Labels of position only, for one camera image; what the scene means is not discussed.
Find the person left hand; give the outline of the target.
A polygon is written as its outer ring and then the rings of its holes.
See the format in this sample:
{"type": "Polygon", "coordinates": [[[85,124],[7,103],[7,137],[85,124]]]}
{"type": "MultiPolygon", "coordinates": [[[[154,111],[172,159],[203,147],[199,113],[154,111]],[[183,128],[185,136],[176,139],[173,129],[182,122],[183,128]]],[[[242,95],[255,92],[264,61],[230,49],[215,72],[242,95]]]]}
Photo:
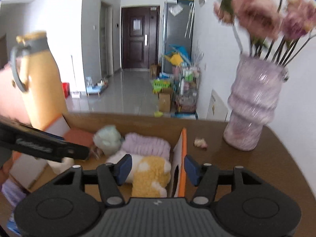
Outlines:
{"type": "Polygon", "coordinates": [[[12,166],[14,164],[14,158],[13,158],[14,151],[11,152],[10,158],[3,164],[0,170],[0,185],[2,186],[3,183],[7,181],[10,175],[10,171],[12,169],[12,166]]]}

